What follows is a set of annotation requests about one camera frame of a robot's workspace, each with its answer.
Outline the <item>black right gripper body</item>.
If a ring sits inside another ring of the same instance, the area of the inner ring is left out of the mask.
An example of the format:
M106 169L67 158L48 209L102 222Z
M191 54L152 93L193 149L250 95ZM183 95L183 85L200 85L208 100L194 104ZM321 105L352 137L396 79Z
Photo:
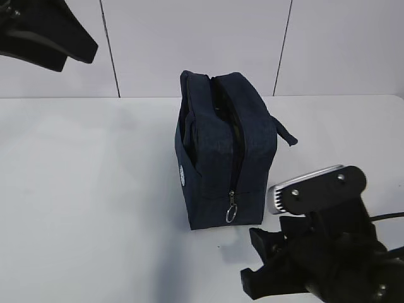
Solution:
M284 280L323 302L403 302L403 249L387 250L360 198L280 217Z

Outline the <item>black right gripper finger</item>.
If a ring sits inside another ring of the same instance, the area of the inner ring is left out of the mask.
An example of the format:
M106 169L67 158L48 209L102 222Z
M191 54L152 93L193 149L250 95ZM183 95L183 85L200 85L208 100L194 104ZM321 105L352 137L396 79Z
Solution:
M290 248L294 238L284 232L267 232L259 228L250 228L251 244L262 262L290 262Z
M312 280L312 273L291 262L267 263L257 271L241 270L242 288L252 299L308 293L306 283L309 280Z

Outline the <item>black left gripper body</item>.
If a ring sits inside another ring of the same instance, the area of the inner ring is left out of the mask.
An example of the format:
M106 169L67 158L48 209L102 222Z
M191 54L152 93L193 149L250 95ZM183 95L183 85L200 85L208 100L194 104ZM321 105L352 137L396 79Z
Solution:
M1 35L58 37L65 34L60 1L1 1Z

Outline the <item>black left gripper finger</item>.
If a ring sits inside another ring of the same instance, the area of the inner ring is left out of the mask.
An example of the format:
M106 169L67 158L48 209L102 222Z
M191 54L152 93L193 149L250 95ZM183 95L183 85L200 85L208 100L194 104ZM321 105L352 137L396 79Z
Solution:
M32 32L1 30L1 55L61 72L68 56L68 39L61 35L50 36Z
M98 44L84 29L66 1L22 1L18 36L91 64Z

